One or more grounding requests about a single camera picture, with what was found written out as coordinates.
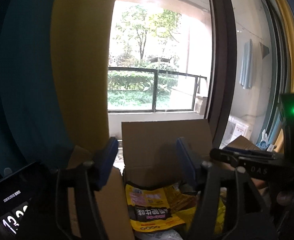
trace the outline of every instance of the tree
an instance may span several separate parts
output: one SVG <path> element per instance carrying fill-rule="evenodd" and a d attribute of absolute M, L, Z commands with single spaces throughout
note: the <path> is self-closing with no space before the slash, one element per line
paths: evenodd
<path fill-rule="evenodd" d="M 149 27 L 147 23 L 147 10 L 141 5 L 129 7 L 123 12 L 121 22 L 116 24 L 116 28 L 128 39 L 134 38 L 138 42 L 140 60 L 143 59 Z"/>
<path fill-rule="evenodd" d="M 159 39 L 163 45 L 162 54 L 169 40 L 178 42 L 174 34 L 176 34 L 180 17 L 181 14 L 167 9 L 163 9 L 160 13 L 149 14 L 142 5 L 130 6 L 126 12 L 122 13 L 121 21 L 116 24 L 116 29 L 121 33 L 116 39 L 123 40 L 124 44 L 135 39 L 138 43 L 141 64 L 149 35 Z"/>
<path fill-rule="evenodd" d="M 132 67 L 136 63 L 137 59 L 135 59 L 131 52 L 131 46 L 128 43 L 125 44 L 124 52 L 116 58 L 117 66 Z"/>

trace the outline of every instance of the finger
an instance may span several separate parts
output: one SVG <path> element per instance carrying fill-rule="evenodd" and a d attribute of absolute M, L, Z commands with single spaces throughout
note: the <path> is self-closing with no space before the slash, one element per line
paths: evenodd
<path fill-rule="evenodd" d="M 255 179 L 255 178 L 251 178 L 251 180 L 255 184 L 257 189 L 262 189 L 262 188 L 267 187 L 267 183 L 264 180 Z"/>
<path fill-rule="evenodd" d="M 288 206 L 293 199 L 293 195 L 292 191 L 281 191 L 277 195 L 277 203 L 281 206 Z"/>

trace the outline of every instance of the metal railing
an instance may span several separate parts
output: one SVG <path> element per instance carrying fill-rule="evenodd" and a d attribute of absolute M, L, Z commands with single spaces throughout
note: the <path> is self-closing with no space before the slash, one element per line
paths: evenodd
<path fill-rule="evenodd" d="M 201 79 L 204 79 L 207 87 L 207 77 L 201 76 L 201 75 L 193 75 L 188 73 L 181 73 L 181 72 L 175 72 L 175 71 L 167 71 L 167 70 L 159 70 L 159 69 L 147 69 L 147 68 L 133 68 L 133 67 L 108 67 L 108 70 L 116 70 L 116 71 L 136 71 L 136 72 L 148 72 L 148 73 L 154 73 L 154 84 L 153 84 L 153 94 L 152 94 L 152 108 L 151 109 L 144 109 L 144 110 L 108 110 L 108 113 L 155 113 L 155 112 L 182 112 L 182 111 L 193 111 L 194 110 L 194 104 L 196 100 L 196 93 L 200 89 L 200 81 Z M 170 74 L 170 75 L 179 75 L 179 76 L 186 76 L 186 77 L 194 77 L 194 92 L 193 92 L 193 98 L 192 98 L 192 106 L 190 109 L 156 109 L 156 103 L 157 103 L 157 92 L 158 92 L 158 75 L 159 74 Z"/>

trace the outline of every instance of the hanging towel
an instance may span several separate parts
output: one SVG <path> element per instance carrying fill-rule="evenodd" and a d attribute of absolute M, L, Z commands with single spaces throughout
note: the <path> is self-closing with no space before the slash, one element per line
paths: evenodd
<path fill-rule="evenodd" d="M 244 46 L 241 71 L 240 71 L 240 85 L 243 89 L 252 88 L 252 68 L 253 68 L 253 46 L 252 39 L 247 41 Z"/>

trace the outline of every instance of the yellow plastic bag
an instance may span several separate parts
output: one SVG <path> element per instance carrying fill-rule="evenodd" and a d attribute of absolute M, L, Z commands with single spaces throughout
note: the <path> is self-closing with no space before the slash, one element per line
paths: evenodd
<path fill-rule="evenodd" d="M 135 231 L 154 232 L 185 223 L 171 212 L 164 188 L 141 190 L 127 184 L 126 198 L 130 223 Z"/>
<path fill-rule="evenodd" d="M 217 218 L 216 218 L 216 224 L 214 229 L 215 235 L 221 234 L 222 230 L 224 229 L 225 214 L 226 214 L 226 206 L 223 204 L 221 198 L 219 198 Z"/>
<path fill-rule="evenodd" d="M 198 198 L 196 196 L 181 193 L 178 183 L 164 187 L 163 190 L 172 213 L 189 209 L 197 205 Z"/>
<path fill-rule="evenodd" d="M 196 212 L 196 207 L 180 210 L 176 212 L 176 215 L 180 217 L 186 223 L 186 231 L 189 230 L 191 222 L 194 219 L 194 213 Z"/>

